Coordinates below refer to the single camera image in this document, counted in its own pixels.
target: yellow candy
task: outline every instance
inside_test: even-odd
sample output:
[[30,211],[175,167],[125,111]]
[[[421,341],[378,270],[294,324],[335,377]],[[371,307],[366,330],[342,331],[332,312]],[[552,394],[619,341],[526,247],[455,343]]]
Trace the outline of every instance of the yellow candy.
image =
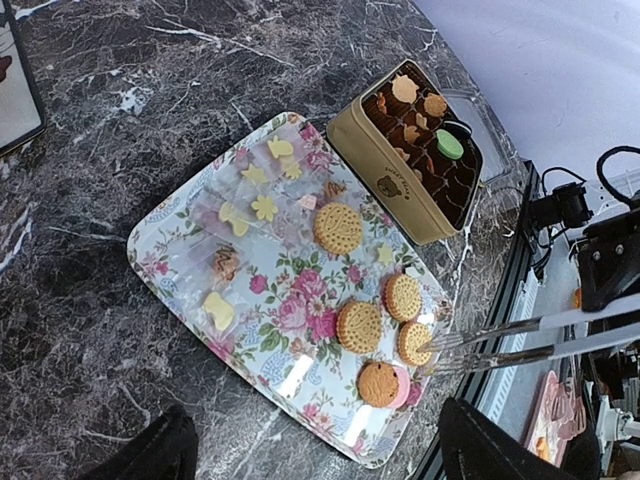
[[286,167],[284,170],[284,176],[287,177],[289,180],[297,180],[298,178],[300,178],[302,176],[302,170],[300,170],[300,165],[298,165],[297,163],[293,163],[291,164],[291,166]]
[[378,248],[378,261],[385,267],[388,267],[393,262],[393,250],[389,245],[384,244]]
[[277,135],[273,137],[273,140],[267,140],[267,146],[271,156],[275,159],[293,155],[293,145],[286,140],[279,140]]
[[251,181],[254,185],[262,185],[263,183],[269,183],[267,176],[264,174],[264,170],[256,168],[252,163],[249,164],[249,169],[241,172],[247,180]]
[[249,230],[249,224],[238,215],[238,212],[229,202],[222,204],[218,212],[218,218],[221,222],[229,222],[231,224],[231,229],[236,237],[242,237]]
[[263,197],[258,195],[258,199],[251,204],[251,208],[256,211],[258,220],[267,219],[273,222],[273,216],[278,213],[278,207],[273,204],[271,197]]
[[211,292],[207,296],[203,308],[207,314],[213,316],[213,324],[219,331],[229,328],[236,314],[233,305],[224,300],[218,292]]

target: white wall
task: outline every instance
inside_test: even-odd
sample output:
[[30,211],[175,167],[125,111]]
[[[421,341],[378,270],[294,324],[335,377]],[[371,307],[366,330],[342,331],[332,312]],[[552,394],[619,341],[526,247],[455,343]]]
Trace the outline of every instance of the white wall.
[[[640,0],[415,1],[540,171],[593,179],[605,150],[640,146]],[[608,165],[620,174],[640,156]]]

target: plastic wrapper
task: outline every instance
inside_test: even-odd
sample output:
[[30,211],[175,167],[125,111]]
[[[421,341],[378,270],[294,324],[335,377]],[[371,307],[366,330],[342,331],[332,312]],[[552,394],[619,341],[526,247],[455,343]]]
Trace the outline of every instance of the plastic wrapper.
[[214,235],[205,235],[186,252],[173,255],[184,273],[176,275],[175,299],[183,314],[208,337],[232,332],[249,308],[233,285],[248,264],[247,252]]

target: marble countertop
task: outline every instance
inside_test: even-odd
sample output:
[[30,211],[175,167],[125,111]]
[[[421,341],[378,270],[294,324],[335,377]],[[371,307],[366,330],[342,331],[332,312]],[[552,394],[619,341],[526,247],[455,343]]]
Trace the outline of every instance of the marble countertop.
[[437,378],[391,460],[366,470],[300,427],[142,284],[137,221],[284,110],[316,127],[406,57],[478,97],[511,173],[479,191],[463,233],[421,249],[482,322],[515,226],[523,166],[464,68],[408,0],[24,0],[49,127],[0,160],[0,478],[73,478],[174,402],[200,436],[198,478],[401,479],[456,378]]

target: pink object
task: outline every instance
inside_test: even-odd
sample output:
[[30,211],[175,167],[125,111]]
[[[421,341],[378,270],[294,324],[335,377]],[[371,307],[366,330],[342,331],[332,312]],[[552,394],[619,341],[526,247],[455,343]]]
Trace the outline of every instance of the pink object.
[[387,408],[400,408],[405,404],[407,398],[409,397],[411,377],[409,377],[409,373],[402,367],[394,366],[393,370],[398,376],[398,396],[387,406]]
[[[551,450],[551,463],[559,467],[564,457],[567,446],[566,440],[560,435],[560,429],[565,418],[554,422],[551,417],[553,399],[557,396],[558,389],[564,388],[558,383],[558,376],[552,370],[547,374],[536,399],[536,408],[529,426],[529,433],[525,446],[533,454],[536,452],[536,443],[540,437],[545,437]],[[566,417],[573,418],[573,409],[569,409]]]
[[301,206],[303,206],[307,210],[313,210],[316,208],[316,203],[318,202],[318,199],[313,195],[305,195],[300,200],[298,200],[298,202],[300,203]]

